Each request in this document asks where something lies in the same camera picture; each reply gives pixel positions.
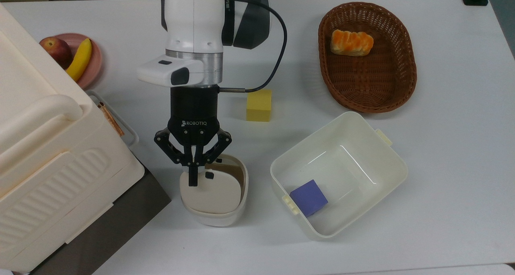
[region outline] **white container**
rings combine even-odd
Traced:
[[[309,238],[329,239],[406,179],[406,163],[390,145],[361,115],[345,112],[272,163],[274,193]],[[289,193],[310,180],[328,204],[306,218]]]
[[[191,201],[190,198],[185,196],[195,196],[194,192],[191,191],[185,191],[184,189],[189,188],[193,191],[203,191],[203,189],[199,187],[188,187],[188,174],[183,173],[180,180],[180,189],[181,189],[181,199],[184,207],[193,214],[193,217],[199,221],[202,224],[210,225],[213,227],[227,227],[229,225],[234,224],[243,214],[243,211],[245,210],[245,204],[247,202],[247,194],[249,190],[249,173],[247,171],[247,167],[243,162],[241,162],[238,158],[235,158],[233,156],[227,155],[227,154],[220,154],[220,159],[222,159],[221,163],[212,163],[211,165],[206,165],[206,170],[212,169],[212,170],[218,170],[220,172],[223,172],[225,176],[229,176],[230,178],[233,178],[234,180],[237,180],[239,182],[241,190],[237,192],[237,194],[240,196],[240,202],[239,205],[233,210],[228,211],[226,213],[208,213],[206,211],[198,211],[194,209],[192,206],[188,205],[187,202]],[[201,174],[199,174],[199,180],[200,179],[206,179],[204,177],[201,178]],[[220,198],[221,196],[232,196],[232,194],[225,194],[218,192],[219,190],[216,190],[216,188],[210,188],[208,191],[204,191],[202,195],[204,196],[216,196],[217,198]]]
[[[144,171],[92,99],[0,5],[0,268],[33,270]]]

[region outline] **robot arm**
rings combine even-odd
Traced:
[[[252,49],[262,43],[270,29],[269,12],[230,0],[162,0],[162,11],[166,54],[140,66],[138,79],[170,88],[171,117],[154,141],[196,186],[198,172],[232,141],[217,119],[223,45]],[[169,142],[170,134],[183,152]],[[217,143],[204,152],[215,136]]]

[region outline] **bread roll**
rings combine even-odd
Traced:
[[[331,37],[331,51],[337,55],[366,56],[373,45],[374,39],[363,31],[351,33],[337,29]]]

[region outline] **brown basket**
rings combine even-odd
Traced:
[[[331,52],[331,35],[364,31],[374,46],[364,57]],[[381,113],[402,106],[417,82],[412,42],[406,27],[385,8],[351,2],[329,11],[318,28],[320,69],[329,92],[342,106],[358,112]]]

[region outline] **yellow sponge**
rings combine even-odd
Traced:
[[[259,90],[247,95],[247,121],[269,122],[272,112],[272,90]]]

